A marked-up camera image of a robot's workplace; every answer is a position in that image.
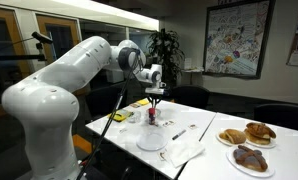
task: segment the picture frame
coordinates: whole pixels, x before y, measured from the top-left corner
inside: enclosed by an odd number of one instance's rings
[[[259,79],[275,0],[207,8],[204,75]]]

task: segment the chair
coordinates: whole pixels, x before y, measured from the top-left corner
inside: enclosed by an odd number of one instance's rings
[[[181,85],[171,91],[171,97],[176,103],[200,109],[207,107],[209,96],[207,89],[195,85]]]
[[[280,103],[259,105],[254,109],[254,119],[298,130],[298,105]]]
[[[104,115],[110,114],[116,105],[118,95],[121,92],[121,88],[117,87],[105,87],[92,90],[85,96],[85,100],[93,119],[100,118]],[[124,97],[120,103],[120,107],[125,107],[127,104],[127,91],[124,93]]]

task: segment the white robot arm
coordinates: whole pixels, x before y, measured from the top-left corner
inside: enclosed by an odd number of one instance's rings
[[[74,180],[80,172],[71,136],[71,124],[79,113],[71,93],[84,87],[103,67],[134,70],[138,80],[153,84],[150,94],[164,94],[161,66],[143,69],[145,56],[135,43],[110,46],[101,37],[79,43],[57,61],[9,87],[2,96],[4,109],[16,117],[26,134],[26,153],[33,180]]]

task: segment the floor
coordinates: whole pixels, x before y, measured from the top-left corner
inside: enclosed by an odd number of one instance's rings
[[[143,87],[138,82],[131,81],[129,87],[127,103],[145,97]],[[80,113],[73,123],[72,134],[79,134],[91,142],[91,132],[85,128],[86,120],[91,119],[90,113],[84,97],[79,97],[79,102]],[[212,93],[207,109],[253,119],[253,108],[268,102],[273,101]],[[17,179],[30,171],[24,146],[25,135],[19,121],[10,116],[0,118],[0,180]],[[101,145],[101,162],[97,169],[109,179],[115,180],[121,178],[126,167],[132,167],[129,178],[131,180],[151,180],[154,176],[160,180],[167,179],[159,173],[154,173],[150,167],[133,156],[104,141]]]

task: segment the potted plant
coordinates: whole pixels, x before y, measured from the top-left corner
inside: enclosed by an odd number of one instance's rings
[[[181,75],[180,61],[185,55],[179,49],[179,36],[175,31],[156,31],[149,37],[147,44],[152,57],[157,57],[157,64],[162,65],[162,81],[169,86],[176,85],[177,76]]]

